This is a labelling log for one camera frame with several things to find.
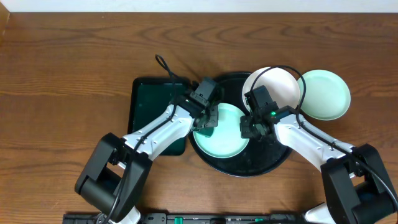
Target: black plate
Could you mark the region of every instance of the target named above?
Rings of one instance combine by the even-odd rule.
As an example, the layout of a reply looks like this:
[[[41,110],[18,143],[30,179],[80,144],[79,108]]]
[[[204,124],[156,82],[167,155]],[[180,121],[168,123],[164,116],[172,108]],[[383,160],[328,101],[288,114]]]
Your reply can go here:
[[[246,115],[249,112],[242,102],[242,89],[249,75],[249,72],[235,72],[214,79],[224,88],[223,103],[237,106]],[[292,152],[290,148],[281,145],[278,141],[259,142],[250,139],[248,145],[238,155],[219,159],[204,153],[198,147],[192,133],[189,135],[189,140],[194,150],[207,164],[220,172],[238,177],[266,174],[281,165]]]

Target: light green plate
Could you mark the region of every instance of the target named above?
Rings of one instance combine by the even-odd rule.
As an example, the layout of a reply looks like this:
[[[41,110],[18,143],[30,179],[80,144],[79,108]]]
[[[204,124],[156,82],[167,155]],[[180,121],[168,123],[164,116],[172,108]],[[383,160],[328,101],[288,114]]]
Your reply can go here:
[[[303,75],[307,92],[302,110],[309,116],[329,121],[343,116],[351,103],[347,84],[338,75],[326,70],[312,70]],[[303,95],[303,81],[297,80],[300,100]]]
[[[241,138],[240,118],[244,113],[234,105],[220,103],[218,105],[218,126],[211,137],[196,131],[193,138],[199,148],[215,158],[229,158],[239,154],[249,143],[249,139]]]

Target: black cable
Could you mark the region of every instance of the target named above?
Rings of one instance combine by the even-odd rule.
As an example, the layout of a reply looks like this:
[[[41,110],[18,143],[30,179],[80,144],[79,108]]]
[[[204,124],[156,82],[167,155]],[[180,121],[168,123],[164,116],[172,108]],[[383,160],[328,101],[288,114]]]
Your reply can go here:
[[[362,160],[358,159],[357,157],[355,157],[354,155],[352,155],[352,153],[347,152],[346,150],[340,148],[339,146],[336,145],[335,142],[329,142],[326,139],[323,139],[321,136],[315,134],[314,132],[312,132],[311,130],[309,130],[305,125],[304,122],[300,121],[299,115],[300,115],[300,111],[301,111],[301,106],[303,105],[304,102],[304,97],[305,97],[305,93],[307,92],[307,86],[305,84],[305,80],[304,77],[302,76],[302,74],[297,71],[295,68],[290,67],[288,65],[276,65],[276,66],[271,66],[267,69],[265,69],[263,72],[261,72],[256,79],[254,80],[250,91],[253,90],[254,85],[256,84],[257,80],[260,78],[261,75],[263,75],[264,73],[268,72],[269,70],[273,69],[273,68],[282,68],[284,70],[286,70],[285,68],[291,69],[293,70],[297,75],[299,75],[299,77],[301,78],[301,80],[303,81],[303,95],[301,97],[300,102],[297,105],[297,112],[296,112],[296,120],[298,123],[299,128],[303,128],[306,132],[308,132],[309,134],[311,134],[312,136],[318,138],[319,140],[323,141],[324,143],[328,144],[332,149],[337,149],[337,151],[340,151],[342,153],[344,153],[347,157],[349,157],[351,160],[355,161],[356,163],[358,163],[359,166],[361,166],[363,169],[365,169],[366,171],[368,171],[370,174],[372,174],[378,181],[380,181],[380,183],[383,185],[383,187],[385,188],[385,190],[387,191],[387,193],[389,194],[392,203],[394,204],[394,210],[398,211],[398,200],[395,197],[395,195],[392,193],[392,190],[388,187],[388,185],[383,181],[383,179],[380,177],[379,174],[377,174],[377,172],[370,166],[368,166],[367,164],[365,164]]]
[[[135,153],[137,152],[138,147],[139,147],[139,146],[145,141],[145,139],[147,139],[148,136],[150,136],[154,131],[158,130],[160,127],[162,127],[163,125],[165,125],[166,123],[168,123],[169,121],[171,121],[172,118],[174,117],[175,110],[177,109],[177,88],[175,87],[175,80],[174,80],[174,77],[179,78],[179,79],[181,79],[181,80],[183,80],[183,79],[180,78],[179,76],[177,76],[176,74],[174,74],[174,72],[172,72],[172,71],[169,69],[169,66],[167,65],[166,61],[163,59],[162,56],[160,56],[160,55],[157,54],[157,55],[155,55],[155,59],[156,59],[156,61],[159,63],[159,65],[162,66],[162,67],[169,73],[169,76],[170,76],[170,79],[171,79],[172,85],[173,85],[173,91],[174,91],[174,107],[173,107],[173,110],[172,110],[171,115],[170,115],[166,120],[164,120],[163,122],[161,122],[160,124],[158,124],[156,127],[152,128],[152,129],[151,129],[150,131],[148,131],[145,135],[143,135],[143,136],[138,140],[137,144],[134,146],[134,149],[131,151],[131,155],[129,156],[129,160],[128,160],[127,164],[126,164],[126,168],[125,168],[125,170],[124,170],[124,172],[123,172],[123,176],[122,176],[121,181],[120,181],[120,187],[119,187],[119,189],[118,189],[118,192],[116,193],[116,198],[115,198],[115,200],[114,200],[114,202],[113,202],[113,204],[112,204],[111,211],[109,212],[109,215],[106,216],[106,218],[104,219],[104,222],[103,222],[102,224],[107,224],[107,223],[109,222],[109,220],[110,220],[111,217],[113,216],[113,213],[115,212],[116,207],[118,206],[119,199],[120,199],[120,196],[121,196],[121,193],[122,193],[122,190],[123,190],[124,183],[125,183],[125,181],[126,181],[126,179],[127,179],[128,173],[130,172],[130,167],[131,167],[131,163],[132,163],[132,158],[133,158],[133,156],[135,155]]]

